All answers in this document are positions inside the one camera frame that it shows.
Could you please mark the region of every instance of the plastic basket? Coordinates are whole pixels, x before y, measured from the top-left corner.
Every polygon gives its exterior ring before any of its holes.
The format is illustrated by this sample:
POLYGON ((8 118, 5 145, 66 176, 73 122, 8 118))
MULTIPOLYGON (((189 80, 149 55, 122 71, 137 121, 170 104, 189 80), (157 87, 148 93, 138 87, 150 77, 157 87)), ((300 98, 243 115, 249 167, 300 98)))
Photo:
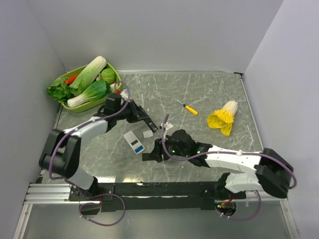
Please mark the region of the plastic basket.
MULTIPOLYGON (((68 72, 68 73, 66 73, 66 74, 64 74, 64 75, 62 75, 62 76, 60 76, 60 77, 64 77, 64 76, 65 76, 65 77, 67 77, 67 78, 70 78, 70 77, 72 77, 72 76, 74 76, 74 75, 78 75, 78 74, 80 74, 81 71, 83 71, 83 69, 84 69, 85 67, 86 67, 86 65, 85 65, 85 66, 82 66, 82 67, 80 67, 80 68, 78 68, 78 69, 75 69, 75 70, 73 70, 73 71, 70 71, 70 72, 68 72)), ((116 75, 116 81, 121 81, 121 78, 120 78, 119 74, 118 74, 117 71, 113 68, 113 66, 111 66, 111 64, 107 63, 105 68, 111 68, 112 70, 114 70, 115 75, 116 75)), ((117 86, 117 88, 116 88, 115 91, 119 90, 120 87, 121 87, 121 83, 118 84, 118 86, 117 86)), ((74 108, 68 107, 68 105, 67 105, 65 102, 61 102, 61 104, 63 105, 63 107, 65 107, 65 108, 68 109, 68 110, 71 110, 71 111, 73 111, 73 112, 75 112, 75 113, 80 113, 80 112, 83 112, 83 111, 87 111, 88 109, 93 108, 93 107, 95 107, 95 106, 97 106, 97 105, 99 105, 99 104, 104 103, 105 100, 106 100, 106 98, 107 98, 107 96, 105 96, 105 97, 103 97, 103 98, 101 98, 101 99, 99 99, 99 100, 97 100, 97 101, 89 101, 89 102, 86 102, 86 103, 81 104, 80 106, 77 106, 77 107, 74 107, 74 108)))

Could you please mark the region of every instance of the red pepper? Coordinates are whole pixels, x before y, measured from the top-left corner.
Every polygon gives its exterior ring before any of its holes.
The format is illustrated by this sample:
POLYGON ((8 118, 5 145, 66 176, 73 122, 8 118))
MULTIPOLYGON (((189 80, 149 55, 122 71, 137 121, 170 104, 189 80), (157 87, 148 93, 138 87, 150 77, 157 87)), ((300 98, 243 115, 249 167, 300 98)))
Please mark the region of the red pepper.
POLYGON ((70 77, 69 79, 67 79, 66 81, 65 81, 65 83, 67 84, 67 85, 71 85, 72 83, 73 83, 73 81, 75 81, 75 79, 78 77, 78 75, 74 75, 74 76, 72 76, 72 77, 70 77))

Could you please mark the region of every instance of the white wall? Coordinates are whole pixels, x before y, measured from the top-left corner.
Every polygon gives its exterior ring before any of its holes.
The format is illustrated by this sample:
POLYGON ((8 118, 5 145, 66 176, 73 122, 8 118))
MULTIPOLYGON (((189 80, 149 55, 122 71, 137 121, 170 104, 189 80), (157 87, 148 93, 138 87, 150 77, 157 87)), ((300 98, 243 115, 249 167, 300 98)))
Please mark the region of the white wall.
POLYGON ((244 72, 283 0, 27 0, 67 70, 244 72))
POLYGON ((319 1, 285 0, 244 74, 267 147, 295 168, 289 192, 302 238, 319 235, 319 1))
POLYGON ((0 1, 0 234, 12 238, 57 103, 45 88, 64 72, 24 0, 0 1))

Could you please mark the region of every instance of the screwdriver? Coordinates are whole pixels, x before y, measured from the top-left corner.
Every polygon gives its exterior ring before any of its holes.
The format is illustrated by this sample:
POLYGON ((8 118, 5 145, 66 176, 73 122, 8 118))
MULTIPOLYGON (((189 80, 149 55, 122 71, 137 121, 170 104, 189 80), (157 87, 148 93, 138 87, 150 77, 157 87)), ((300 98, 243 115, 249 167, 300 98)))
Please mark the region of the screwdriver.
POLYGON ((182 102, 180 102, 189 112, 191 112, 194 115, 198 115, 198 112, 196 110, 194 110, 192 107, 189 107, 186 104, 183 104, 182 102))

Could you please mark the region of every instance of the gray countertop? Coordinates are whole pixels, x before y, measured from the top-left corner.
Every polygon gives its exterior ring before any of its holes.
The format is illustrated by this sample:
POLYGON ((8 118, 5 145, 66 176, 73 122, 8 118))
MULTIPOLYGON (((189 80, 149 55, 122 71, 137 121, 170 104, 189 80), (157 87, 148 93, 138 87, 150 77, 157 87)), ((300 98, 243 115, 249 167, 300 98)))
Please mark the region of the gray countertop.
MULTIPOLYGON (((195 141, 243 151, 262 149, 239 75, 145 73, 122 74, 121 78, 129 85, 131 98, 145 109, 157 126, 169 113, 168 121, 174 128, 168 134, 182 128, 195 141), (198 115, 186 111, 176 100, 192 106, 198 115), (230 136, 224 136, 219 129, 209 128, 206 119, 230 100, 238 102, 238 111, 230 136)), ((88 120, 98 107, 79 114, 63 109, 57 128, 74 127, 88 120)), ((99 182, 216 181, 224 172, 230 171, 196 167, 189 162, 174 160, 143 162, 142 155, 135 155, 123 138, 123 134, 130 130, 144 145, 145 152, 152 151, 154 140, 160 136, 158 130, 153 137, 144 138, 143 131, 149 128, 143 121, 133 124, 118 121, 110 132, 81 147, 80 165, 99 182)), ((47 172, 42 182, 64 183, 63 180, 50 180, 47 172)))

